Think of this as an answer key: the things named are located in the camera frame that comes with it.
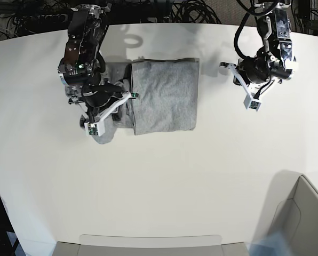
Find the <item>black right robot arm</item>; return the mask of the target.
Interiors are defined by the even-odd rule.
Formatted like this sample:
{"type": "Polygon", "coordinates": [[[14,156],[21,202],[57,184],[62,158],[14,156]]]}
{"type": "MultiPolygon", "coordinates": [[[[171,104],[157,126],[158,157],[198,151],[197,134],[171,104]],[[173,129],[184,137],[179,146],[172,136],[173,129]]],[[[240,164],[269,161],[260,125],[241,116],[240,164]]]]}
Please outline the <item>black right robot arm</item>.
{"type": "Polygon", "coordinates": [[[86,121],[99,120],[99,114],[123,96],[124,90],[102,74],[106,63],[99,50],[109,24],[107,1],[81,1],[68,27],[68,41],[58,74],[69,103],[84,103],[86,121]]]}

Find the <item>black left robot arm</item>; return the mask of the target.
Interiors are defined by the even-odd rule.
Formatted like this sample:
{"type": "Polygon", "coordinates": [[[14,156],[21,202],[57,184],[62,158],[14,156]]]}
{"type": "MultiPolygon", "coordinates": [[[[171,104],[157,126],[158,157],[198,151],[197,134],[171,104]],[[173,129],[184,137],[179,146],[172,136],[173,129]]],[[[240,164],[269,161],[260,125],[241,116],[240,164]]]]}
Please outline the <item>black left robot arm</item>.
{"type": "Polygon", "coordinates": [[[246,85],[259,84],[267,87],[274,79],[290,80],[296,70],[296,57],[291,40],[291,24],[288,18],[290,1],[252,1],[245,10],[234,36],[234,49],[240,57],[236,71],[246,85]],[[239,37],[250,16],[256,20],[257,32],[263,46],[254,57],[245,55],[239,48],[239,37]]]}

